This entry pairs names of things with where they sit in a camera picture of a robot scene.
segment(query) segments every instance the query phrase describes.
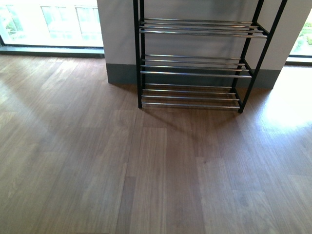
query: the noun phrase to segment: metal shoe rack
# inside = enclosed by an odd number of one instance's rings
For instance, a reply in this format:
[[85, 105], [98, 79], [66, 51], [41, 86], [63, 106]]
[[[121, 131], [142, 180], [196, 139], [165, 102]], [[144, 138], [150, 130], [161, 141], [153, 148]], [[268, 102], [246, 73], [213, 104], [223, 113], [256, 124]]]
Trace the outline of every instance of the metal shoe rack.
[[[258, 23], [264, 0], [259, 0], [250, 22], [195, 19], [146, 18], [144, 0], [133, 0], [136, 41], [136, 73], [138, 107], [161, 105], [233, 109], [242, 113], [265, 54], [281, 18], [287, 0], [282, 0], [270, 31]], [[235, 37], [245, 39], [240, 58], [212, 58], [145, 53], [146, 34], [177, 36]], [[245, 57], [251, 39], [266, 40], [256, 68], [253, 70]], [[206, 86], [170, 83], [148, 83], [146, 75], [228, 78], [232, 85]], [[236, 85], [239, 79], [249, 80], [246, 94], [241, 98]]]

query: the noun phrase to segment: white wall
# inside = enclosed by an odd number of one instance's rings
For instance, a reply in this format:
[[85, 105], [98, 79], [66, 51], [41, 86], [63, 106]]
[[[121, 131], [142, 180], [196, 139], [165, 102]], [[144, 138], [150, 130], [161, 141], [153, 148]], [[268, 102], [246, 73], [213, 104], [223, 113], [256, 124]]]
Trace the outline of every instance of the white wall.
[[[132, 0], [97, 0], [105, 58], [111, 64], [135, 64]], [[251, 20], [257, 0], [145, 0], [145, 17]], [[270, 29], [280, 0], [267, 0], [259, 22]], [[262, 69], [281, 70], [312, 8], [311, 0], [288, 0]], [[239, 57], [243, 39], [146, 35], [147, 52]], [[254, 68], [264, 40], [253, 39], [247, 59]]]

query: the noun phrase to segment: window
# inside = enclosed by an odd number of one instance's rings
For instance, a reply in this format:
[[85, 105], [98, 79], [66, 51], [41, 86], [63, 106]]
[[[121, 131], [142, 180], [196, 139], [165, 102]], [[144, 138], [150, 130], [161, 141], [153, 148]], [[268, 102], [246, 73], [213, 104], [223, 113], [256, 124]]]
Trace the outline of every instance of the window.
[[99, 40], [102, 38], [98, 9], [76, 7], [83, 40]]
[[103, 47], [96, 0], [1, 0], [0, 35], [6, 45]]
[[312, 57], [312, 10], [292, 48], [290, 55]]
[[25, 37], [23, 27], [12, 5], [0, 5], [1, 24], [11, 40]]

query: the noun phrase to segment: sunlight on floor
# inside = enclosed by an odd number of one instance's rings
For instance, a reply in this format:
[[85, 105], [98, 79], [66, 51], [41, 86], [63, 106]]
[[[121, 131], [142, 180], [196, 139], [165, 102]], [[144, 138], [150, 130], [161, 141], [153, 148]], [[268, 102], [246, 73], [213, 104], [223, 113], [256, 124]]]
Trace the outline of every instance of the sunlight on floor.
[[285, 66], [270, 93], [265, 115], [283, 127], [312, 124], [312, 68]]

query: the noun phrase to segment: wooden floor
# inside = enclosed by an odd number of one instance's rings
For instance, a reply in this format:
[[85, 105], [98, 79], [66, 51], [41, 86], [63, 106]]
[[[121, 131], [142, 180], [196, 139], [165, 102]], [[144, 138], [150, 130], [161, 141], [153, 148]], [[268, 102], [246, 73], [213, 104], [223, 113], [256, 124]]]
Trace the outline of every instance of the wooden floor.
[[105, 73], [0, 56], [1, 234], [312, 233], [312, 68], [243, 114], [140, 110]]

